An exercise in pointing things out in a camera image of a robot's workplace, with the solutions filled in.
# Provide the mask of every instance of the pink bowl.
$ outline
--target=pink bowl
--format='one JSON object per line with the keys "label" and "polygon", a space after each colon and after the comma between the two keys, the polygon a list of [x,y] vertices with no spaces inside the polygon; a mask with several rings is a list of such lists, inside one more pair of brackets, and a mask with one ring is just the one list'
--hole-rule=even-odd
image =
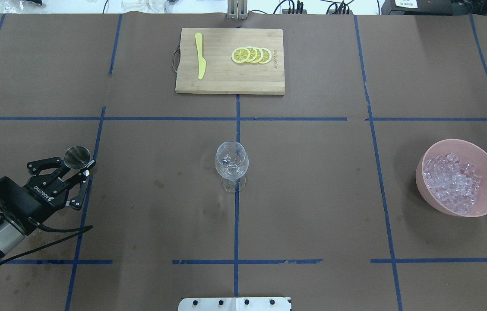
{"label": "pink bowl", "polygon": [[[439,203],[427,188],[424,179],[423,171],[425,161],[430,158],[435,158],[436,156],[444,157],[451,152],[459,156],[460,161],[476,165],[478,174],[482,177],[482,185],[480,186],[480,193],[478,194],[476,205],[474,205],[472,210],[465,215],[457,214]],[[487,215],[487,152],[466,140],[442,140],[433,144],[418,163],[416,181],[418,191],[422,197],[438,211],[462,217],[480,217]]]}

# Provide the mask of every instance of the glass base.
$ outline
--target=glass base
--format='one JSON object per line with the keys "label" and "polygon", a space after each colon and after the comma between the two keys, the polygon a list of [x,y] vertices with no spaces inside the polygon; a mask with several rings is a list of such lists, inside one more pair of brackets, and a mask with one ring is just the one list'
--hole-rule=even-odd
{"label": "glass base", "polygon": [[245,186],[245,176],[240,179],[236,179],[235,181],[221,177],[220,184],[224,190],[228,191],[229,193],[238,193]]}

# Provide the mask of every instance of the white metal plate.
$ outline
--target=white metal plate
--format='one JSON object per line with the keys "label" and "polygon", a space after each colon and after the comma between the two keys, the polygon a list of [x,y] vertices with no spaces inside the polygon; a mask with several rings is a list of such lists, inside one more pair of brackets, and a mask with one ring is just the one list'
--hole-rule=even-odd
{"label": "white metal plate", "polygon": [[290,301],[285,297],[185,298],[178,311],[291,311]]}

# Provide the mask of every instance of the white bracket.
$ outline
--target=white bracket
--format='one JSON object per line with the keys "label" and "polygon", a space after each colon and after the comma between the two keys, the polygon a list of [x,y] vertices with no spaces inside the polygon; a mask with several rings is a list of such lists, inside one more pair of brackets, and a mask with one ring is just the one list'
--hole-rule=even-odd
{"label": "white bracket", "polygon": [[291,311],[291,298],[186,298],[178,311]]}
{"label": "white bracket", "polygon": [[247,19],[247,0],[228,0],[228,19]]}

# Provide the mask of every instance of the bowl of ice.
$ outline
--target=bowl of ice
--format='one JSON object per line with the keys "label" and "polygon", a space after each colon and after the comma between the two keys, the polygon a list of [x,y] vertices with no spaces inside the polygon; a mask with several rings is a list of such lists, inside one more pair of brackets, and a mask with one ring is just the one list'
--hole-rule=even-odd
{"label": "bowl of ice", "polygon": [[442,140],[431,146],[417,166],[422,197],[445,214],[487,215],[487,152],[466,140]]}

